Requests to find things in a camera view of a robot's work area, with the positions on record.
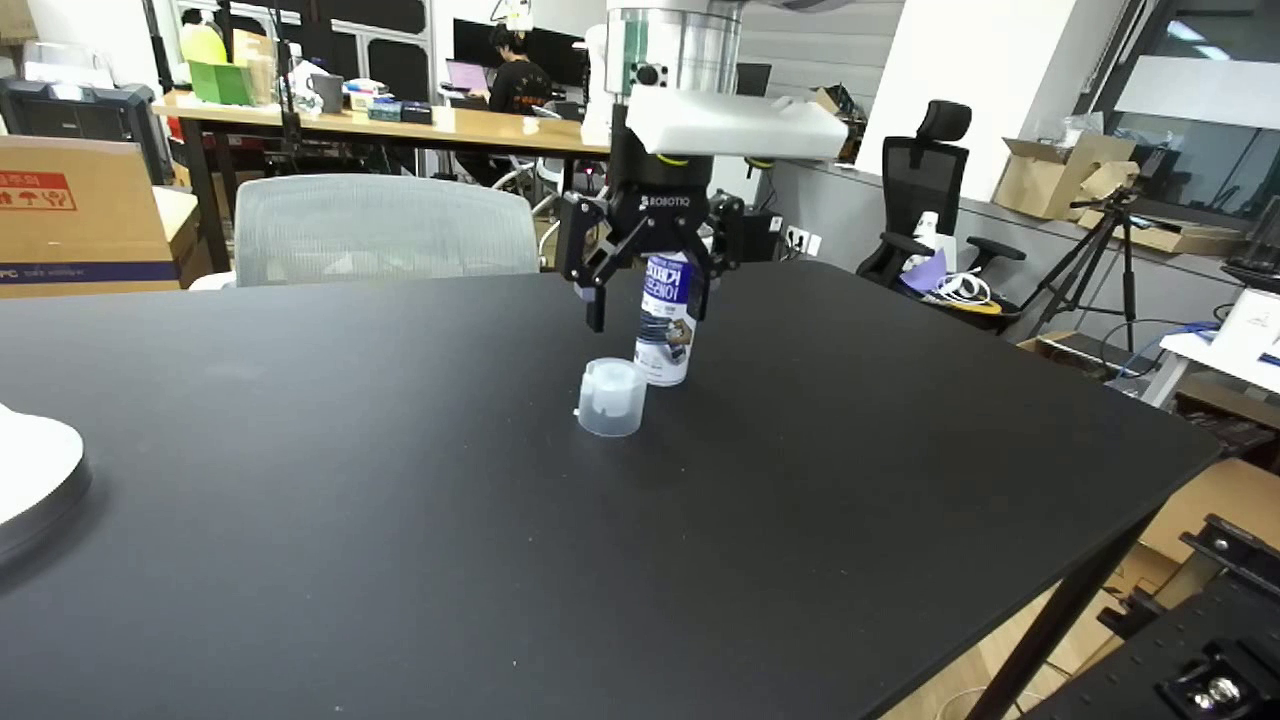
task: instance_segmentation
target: ceiling light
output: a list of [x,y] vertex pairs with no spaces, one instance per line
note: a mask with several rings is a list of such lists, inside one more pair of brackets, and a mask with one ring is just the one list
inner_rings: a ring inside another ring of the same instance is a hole
[[1199,55],[1229,62],[1230,55],[1217,45],[1196,45]]
[[1182,24],[1182,19],[1173,19],[1168,24],[1168,37],[1176,37],[1176,41],[1182,41],[1182,45],[1199,45],[1203,37],[1193,27],[1193,24]]

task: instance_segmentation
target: blue label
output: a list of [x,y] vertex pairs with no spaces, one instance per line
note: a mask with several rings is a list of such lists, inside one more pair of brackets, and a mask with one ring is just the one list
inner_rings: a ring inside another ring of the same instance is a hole
[[174,278],[173,262],[0,262],[0,285]]
[[689,304],[691,262],[684,257],[648,257],[642,295]]

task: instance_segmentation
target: office room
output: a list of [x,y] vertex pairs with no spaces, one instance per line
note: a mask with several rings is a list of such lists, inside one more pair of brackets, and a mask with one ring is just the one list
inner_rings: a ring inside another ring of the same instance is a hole
[[0,0],[0,715],[1274,715],[1280,0]]

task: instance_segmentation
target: wooden table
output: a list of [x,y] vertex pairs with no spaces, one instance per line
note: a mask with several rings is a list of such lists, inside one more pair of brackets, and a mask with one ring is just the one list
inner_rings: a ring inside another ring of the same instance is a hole
[[[198,195],[198,239],[208,243],[213,266],[226,266],[223,220],[208,172],[208,136],[223,162],[223,190],[237,195],[237,174],[226,172],[223,138],[226,132],[280,132],[280,106],[239,106],[239,104],[202,104],[192,90],[167,90],[156,104],[158,116],[182,122],[192,190]],[[386,122],[386,121],[351,121],[351,116],[316,116],[302,121],[309,138],[381,138],[381,145],[416,145],[416,148],[493,148],[493,152],[533,152],[561,160],[603,160],[608,145],[585,145],[579,122],[572,121],[528,121],[509,111],[479,106],[434,106],[434,122]]]

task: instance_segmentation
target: plastic bottle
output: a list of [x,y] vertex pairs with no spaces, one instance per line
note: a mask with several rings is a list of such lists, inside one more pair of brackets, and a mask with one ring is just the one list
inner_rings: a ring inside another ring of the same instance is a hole
[[696,314],[689,314],[691,262],[681,252],[648,257],[637,373],[652,386],[674,386],[689,375]]
[[174,45],[186,62],[226,62],[226,45],[208,24],[182,24]]
[[937,213],[919,213],[912,239],[925,243],[925,247],[930,247],[930,252],[941,252]]
[[955,237],[937,232],[937,213],[919,213],[912,237],[914,237],[914,243],[930,247],[942,259],[949,275],[955,275],[958,243],[955,243]]

